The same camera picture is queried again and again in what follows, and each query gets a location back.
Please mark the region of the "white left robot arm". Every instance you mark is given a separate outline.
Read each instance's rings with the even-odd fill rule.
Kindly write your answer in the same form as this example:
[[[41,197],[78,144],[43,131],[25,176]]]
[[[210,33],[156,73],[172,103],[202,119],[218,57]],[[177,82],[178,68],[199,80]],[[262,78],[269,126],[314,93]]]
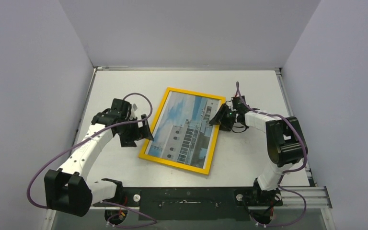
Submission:
[[[82,217],[94,204],[103,201],[118,206],[124,201],[121,181],[87,177],[104,147],[119,136],[121,147],[136,147],[142,139],[153,140],[149,116],[135,114],[137,107],[125,99],[113,99],[111,107],[93,116],[84,139],[57,170],[44,176],[46,206],[49,209]]]

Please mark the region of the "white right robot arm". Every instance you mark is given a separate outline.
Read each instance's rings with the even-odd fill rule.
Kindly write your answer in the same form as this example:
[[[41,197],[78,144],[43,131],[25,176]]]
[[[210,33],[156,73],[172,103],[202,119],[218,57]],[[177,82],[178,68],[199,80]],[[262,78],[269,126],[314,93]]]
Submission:
[[[233,97],[231,103],[232,106],[222,104],[209,124],[229,132],[235,123],[240,123],[245,129],[255,128],[265,134],[270,162],[255,180],[258,188],[252,191],[253,202],[262,206],[271,199],[270,191],[279,187],[286,174],[305,167],[293,168],[299,162],[306,163],[308,148],[296,117],[250,108],[244,96]]]

